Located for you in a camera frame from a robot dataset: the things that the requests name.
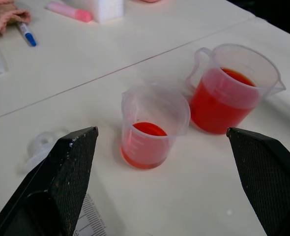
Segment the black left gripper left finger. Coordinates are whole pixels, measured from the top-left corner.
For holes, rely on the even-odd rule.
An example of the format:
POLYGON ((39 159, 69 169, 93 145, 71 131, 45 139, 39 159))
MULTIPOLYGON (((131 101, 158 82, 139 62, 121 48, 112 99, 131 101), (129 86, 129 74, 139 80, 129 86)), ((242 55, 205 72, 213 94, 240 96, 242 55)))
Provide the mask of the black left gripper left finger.
POLYGON ((87 192, 97 127, 57 140, 0 212, 0 236, 72 236, 87 192))

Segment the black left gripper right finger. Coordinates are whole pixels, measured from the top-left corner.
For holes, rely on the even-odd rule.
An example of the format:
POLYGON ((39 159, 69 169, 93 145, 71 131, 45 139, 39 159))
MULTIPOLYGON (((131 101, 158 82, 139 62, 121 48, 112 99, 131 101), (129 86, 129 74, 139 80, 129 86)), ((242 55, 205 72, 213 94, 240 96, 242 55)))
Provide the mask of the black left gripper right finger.
POLYGON ((278 140, 229 128, 243 190, 267 236, 290 236, 290 152, 278 140))

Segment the large pitcher with red liquid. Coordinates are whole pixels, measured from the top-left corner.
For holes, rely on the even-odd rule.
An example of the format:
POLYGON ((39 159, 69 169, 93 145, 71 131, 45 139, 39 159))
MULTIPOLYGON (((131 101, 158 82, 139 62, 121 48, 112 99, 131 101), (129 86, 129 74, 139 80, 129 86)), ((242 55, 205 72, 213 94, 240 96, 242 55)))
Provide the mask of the large pitcher with red liquid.
POLYGON ((186 83, 191 122, 212 134, 237 127, 262 100, 286 90, 271 60, 239 44, 198 49, 186 83))

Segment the small beaker with red liquid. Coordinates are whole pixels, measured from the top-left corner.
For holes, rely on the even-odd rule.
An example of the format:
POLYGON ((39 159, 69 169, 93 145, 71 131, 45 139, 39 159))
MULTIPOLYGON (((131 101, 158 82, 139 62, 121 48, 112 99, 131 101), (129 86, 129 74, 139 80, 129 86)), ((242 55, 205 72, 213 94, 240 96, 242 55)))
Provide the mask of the small beaker with red liquid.
POLYGON ((190 123, 190 108, 184 96, 155 83, 124 92, 121 112, 121 154, 139 169, 161 165, 177 137, 186 135, 190 123))

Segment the blue capped marker pen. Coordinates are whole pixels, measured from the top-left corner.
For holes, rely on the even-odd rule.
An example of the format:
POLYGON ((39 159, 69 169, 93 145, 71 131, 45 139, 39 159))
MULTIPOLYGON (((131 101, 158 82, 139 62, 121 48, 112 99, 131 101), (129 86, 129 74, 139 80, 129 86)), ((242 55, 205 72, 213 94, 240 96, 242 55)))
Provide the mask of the blue capped marker pen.
POLYGON ((35 47, 37 46, 36 40, 33 37, 33 34, 27 27, 25 23, 18 22, 17 24, 18 30, 23 36, 23 38, 29 43, 30 46, 35 47))

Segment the pink marker pen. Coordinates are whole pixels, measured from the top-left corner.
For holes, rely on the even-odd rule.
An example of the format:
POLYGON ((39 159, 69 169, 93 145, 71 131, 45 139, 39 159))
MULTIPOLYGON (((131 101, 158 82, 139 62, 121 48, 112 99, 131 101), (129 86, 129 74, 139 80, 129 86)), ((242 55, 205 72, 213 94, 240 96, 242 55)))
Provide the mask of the pink marker pen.
POLYGON ((45 9, 84 23, 88 23, 93 19, 92 14, 88 11, 77 9, 55 1, 47 3, 45 9))

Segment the pink cloth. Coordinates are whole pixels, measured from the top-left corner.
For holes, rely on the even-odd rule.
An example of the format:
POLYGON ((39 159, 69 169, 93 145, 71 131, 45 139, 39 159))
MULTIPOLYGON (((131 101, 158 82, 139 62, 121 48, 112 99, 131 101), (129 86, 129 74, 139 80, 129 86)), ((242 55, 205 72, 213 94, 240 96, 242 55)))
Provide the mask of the pink cloth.
POLYGON ((7 25, 15 23, 29 24, 31 14, 15 5, 15 0, 0 0, 0 34, 4 34, 7 25))

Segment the white foam block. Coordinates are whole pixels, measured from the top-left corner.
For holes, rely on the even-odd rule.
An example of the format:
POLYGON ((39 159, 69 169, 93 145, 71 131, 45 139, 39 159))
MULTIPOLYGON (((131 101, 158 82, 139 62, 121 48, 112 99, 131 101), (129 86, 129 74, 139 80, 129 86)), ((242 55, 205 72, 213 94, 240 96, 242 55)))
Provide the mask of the white foam block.
POLYGON ((87 0, 87 9, 94 21, 104 23, 123 17, 124 0, 87 0))

